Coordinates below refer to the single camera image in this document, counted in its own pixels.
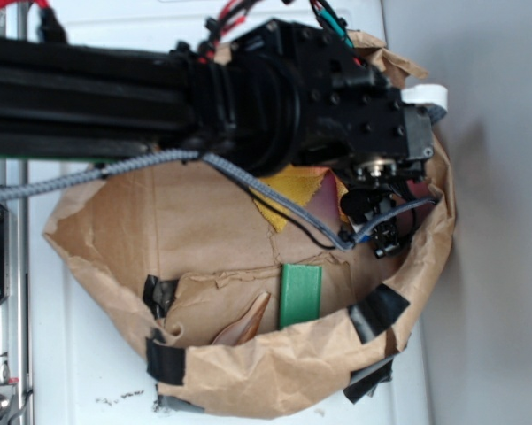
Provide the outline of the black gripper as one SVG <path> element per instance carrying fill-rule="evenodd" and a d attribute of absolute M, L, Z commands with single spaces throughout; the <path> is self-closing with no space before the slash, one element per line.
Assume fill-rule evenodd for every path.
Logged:
<path fill-rule="evenodd" d="M 431 120 L 338 36 L 277 19 L 235 39 L 230 160 L 256 176 L 325 166 L 347 182 L 421 180 Z"/>

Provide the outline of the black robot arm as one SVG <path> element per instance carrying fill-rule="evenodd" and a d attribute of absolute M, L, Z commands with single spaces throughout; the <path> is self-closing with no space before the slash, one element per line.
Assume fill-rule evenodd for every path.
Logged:
<path fill-rule="evenodd" d="M 345 180 L 418 179 L 431 119 L 328 32 L 273 19 L 230 60 L 188 48 L 107 50 L 0 38 L 0 158 L 217 154 L 256 176 L 327 166 Z"/>

